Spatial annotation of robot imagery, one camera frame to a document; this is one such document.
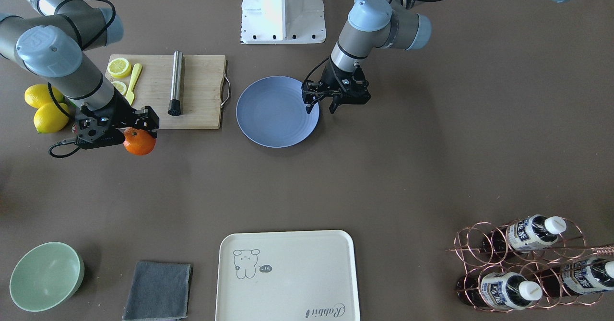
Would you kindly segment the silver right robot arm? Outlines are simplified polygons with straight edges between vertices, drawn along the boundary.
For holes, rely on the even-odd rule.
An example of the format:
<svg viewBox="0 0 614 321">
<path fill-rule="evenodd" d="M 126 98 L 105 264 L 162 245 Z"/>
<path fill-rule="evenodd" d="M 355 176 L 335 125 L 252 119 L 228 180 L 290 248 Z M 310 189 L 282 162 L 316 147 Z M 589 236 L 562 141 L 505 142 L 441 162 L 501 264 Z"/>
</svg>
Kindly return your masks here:
<svg viewBox="0 0 614 321">
<path fill-rule="evenodd" d="M 156 139 L 159 117 L 150 106 L 134 109 L 85 55 L 123 38 L 114 6 L 88 0 L 28 0 L 40 14 L 24 19 L 2 13 L 1 56 L 44 78 L 75 105 L 74 144 L 84 150 L 122 144 L 121 129 L 144 130 Z"/>
</svg>

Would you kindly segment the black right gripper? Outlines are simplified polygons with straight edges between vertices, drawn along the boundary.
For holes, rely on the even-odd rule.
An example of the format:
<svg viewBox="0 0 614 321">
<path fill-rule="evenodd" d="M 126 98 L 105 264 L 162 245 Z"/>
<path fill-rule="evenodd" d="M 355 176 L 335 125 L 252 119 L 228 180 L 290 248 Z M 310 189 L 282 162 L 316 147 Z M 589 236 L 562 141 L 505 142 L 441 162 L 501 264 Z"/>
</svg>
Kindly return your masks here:
<svg viewBox="0 0 614 321">
<path fill-rule="evenodd" d="M 147 131 L 156 139 L 159 117 L 151 106 L 136 110 L 127 102 L 110 102 L 92 110 L 83 102 L 75 113 L 74 144 L 84 150 L 123 144 L 125 136 L 121 129 L 125 127 Z"/>
</svg>

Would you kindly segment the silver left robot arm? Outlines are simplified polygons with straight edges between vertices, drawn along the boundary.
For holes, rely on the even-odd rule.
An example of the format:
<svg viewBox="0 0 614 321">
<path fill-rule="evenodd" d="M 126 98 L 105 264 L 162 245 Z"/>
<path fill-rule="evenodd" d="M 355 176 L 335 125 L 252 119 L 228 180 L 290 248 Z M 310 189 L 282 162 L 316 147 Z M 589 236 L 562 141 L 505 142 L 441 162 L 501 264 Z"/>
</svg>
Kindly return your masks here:
<svg viewBox="0 0 614 321">
<path fill-rule="evenodd" d="M 320 80 L 306 77 L 301 85 L 306 112 L 311 113 L 327 97 L 332 99 L 331 113 L 340 105 L 366 104 L 371 95 L 362 70 L 364 60 L 373 48 L 423 48 L 430 39 L 432 24 L 412 8 L 437 1 L 445 0 L 354 0 L 335 47 L 322 62 Z"/>
</svg>

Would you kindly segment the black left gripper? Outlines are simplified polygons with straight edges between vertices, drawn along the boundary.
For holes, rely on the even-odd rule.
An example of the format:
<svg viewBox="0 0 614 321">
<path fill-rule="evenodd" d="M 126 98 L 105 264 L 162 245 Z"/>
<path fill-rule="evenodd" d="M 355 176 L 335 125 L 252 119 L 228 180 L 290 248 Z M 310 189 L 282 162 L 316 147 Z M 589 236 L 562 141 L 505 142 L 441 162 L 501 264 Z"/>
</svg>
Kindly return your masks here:
<svg viewBox="0 0 614 321">
<path fill-rule="evenodd" d="M 370 100 L 371 95 L 367 89 L 369 82 L 357 61 L 348 72 L 336 67 L 331 59 L 326 58 L 307 74 L 307 78 L 323 64 L 324 71 L 318 82 L 307 80 L 301 84 L 301 96 L 308 114 L 313 111 L 314 105 L 327 96 L 332 98 L 331 114 L 334 114 L 340 105 L 364 105 Z"/>
</svg>

